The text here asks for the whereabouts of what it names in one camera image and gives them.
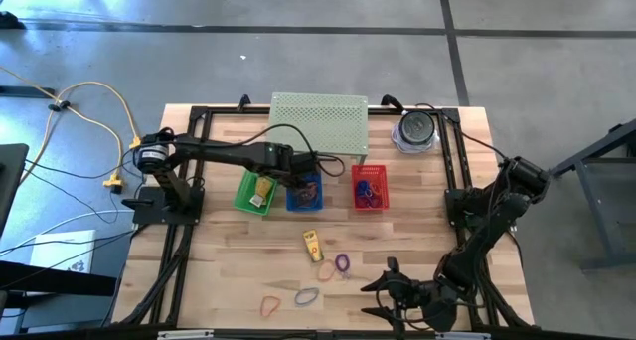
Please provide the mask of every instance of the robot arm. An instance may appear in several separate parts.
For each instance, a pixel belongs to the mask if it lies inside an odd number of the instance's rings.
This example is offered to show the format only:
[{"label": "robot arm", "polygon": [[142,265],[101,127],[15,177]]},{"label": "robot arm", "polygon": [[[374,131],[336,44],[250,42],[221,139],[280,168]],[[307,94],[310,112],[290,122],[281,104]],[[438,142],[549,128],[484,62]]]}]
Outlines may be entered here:
[{"label": "robot arm", "polygon": [[[390,270],[361,290],[376,293],[386,290],[394,301],[394,309],[377,307],[362,311],[386,319],[398,339],[403,338],[405,324],[423,322],[436,331],[450,331],[458,300],[472,301],[481,287],[492,296],[509,326],[528,326],[484,276],[480,264],[502,235],[515,225],[516,219],[531,204],[543,199],[549,183],[546,171],[516,157],[504,160],[497,178],[485,189],[448,190],[445,194],[448,217],[457,225],[471,225],[470,238],[442,258],[433,280],[429,281],[409,279],[399,272],[398,261],[388,258]],[[423,314],[420,319],[402,318],[403,311],[417,307]]]}]

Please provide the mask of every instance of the small bin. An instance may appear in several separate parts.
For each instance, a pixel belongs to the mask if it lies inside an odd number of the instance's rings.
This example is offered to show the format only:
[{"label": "small bin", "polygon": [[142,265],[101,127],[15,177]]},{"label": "small bin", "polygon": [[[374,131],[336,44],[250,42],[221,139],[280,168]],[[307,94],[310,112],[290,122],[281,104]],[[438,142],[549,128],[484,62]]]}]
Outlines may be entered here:
[{"label": "small bin", "polygon": [[235,197],[235,208],[257,215],[267,216],[267,214],[269,214],[269,207],[271,206],[271,202],[274,199],[274,193],[276,193],[277,182],[276,180],[270,178],[270,180],[273,182],[273,185],[271,186],[271,190],[267,194],[267,203],[261,207],[257,207],[249,202],[249,199],[251,199],[251,197],[256,193],[257,179],[258,174],[245,171],[245,173],[242,175],[240,186],[238,187],[237,196]]},{"label": "small bin", "polygon": [[387,168],[384,165],[353,165],[351,180],[356,210],[376,211],[389,207]]},{"label": "small bin", "polygon": [[301,206],[298,204],[297,191],[287,189],[287,211],[289,212],[315,212],[323,209],[324,203],[322,199],[322,176],[320,173],[304,176],[303,179],[316,183],[316,199],[312,205]]}]

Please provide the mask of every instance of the red plastic basket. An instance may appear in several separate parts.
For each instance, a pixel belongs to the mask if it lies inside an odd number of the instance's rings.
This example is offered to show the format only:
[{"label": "red plastic basket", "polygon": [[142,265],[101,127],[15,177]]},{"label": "red plastic basket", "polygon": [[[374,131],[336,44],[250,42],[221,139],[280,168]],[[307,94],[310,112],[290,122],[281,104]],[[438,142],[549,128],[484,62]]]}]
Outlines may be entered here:
[{"label": "red plastic basket", "polygon": [[[389,187],[387,185],[387,168],[384,165],[353,165],[351,181],[354,192],[354,208],[358,211],[385,210],[389,207]],[[361,185],[361,190],[370,188],[372,196],[362,195],[358,183],[368,181],[369,187]]]}]

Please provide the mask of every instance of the gray metal frame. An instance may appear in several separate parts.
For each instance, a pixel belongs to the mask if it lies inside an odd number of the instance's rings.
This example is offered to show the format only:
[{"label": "gray metal frame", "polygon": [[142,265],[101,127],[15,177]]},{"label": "gray metal frame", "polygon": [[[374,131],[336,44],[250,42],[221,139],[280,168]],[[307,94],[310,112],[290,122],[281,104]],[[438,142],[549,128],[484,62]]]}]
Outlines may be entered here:
[{"label": "gray metal frame", "polygon": [[600,240],[606,252],[606,257],[587,260],[581,264],[581,270],[596,270],[621,265],[636,264],[636,253],[628,252],[620,230],[620,223],[609,219],[603,214],[601,192],[590,181],[590,164],[627,164],[634,159],[628,158],[600,158],[608,152],[633,141],[636,138],[636,119],[615,127],[600,140],[594,142],[582,151],[561,162],[550,170],[554,177],[559,177],[567,171],[576,170],[581,187],[589,204],[592,216],[600,234]]}]

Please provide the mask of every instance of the blue plastic basket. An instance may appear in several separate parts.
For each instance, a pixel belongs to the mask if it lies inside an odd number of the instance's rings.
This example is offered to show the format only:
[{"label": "blue plastic basket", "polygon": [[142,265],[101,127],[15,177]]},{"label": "blue plastic basket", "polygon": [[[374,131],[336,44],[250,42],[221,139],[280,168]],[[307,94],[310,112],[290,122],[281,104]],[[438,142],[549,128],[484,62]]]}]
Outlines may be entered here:
[{"label": "blue plastic basket", "polygon": [[320,173],[310,174],[303,177],[305,181],[315,182],[316,183],[316,199],[314,200],[314,204],[310,206],[298,206],[298,200],[295,195],[295,192],[287,189],[287,211],[289,212],[315,212],[322,210],[324,204],[322,199],[322,176]]}]

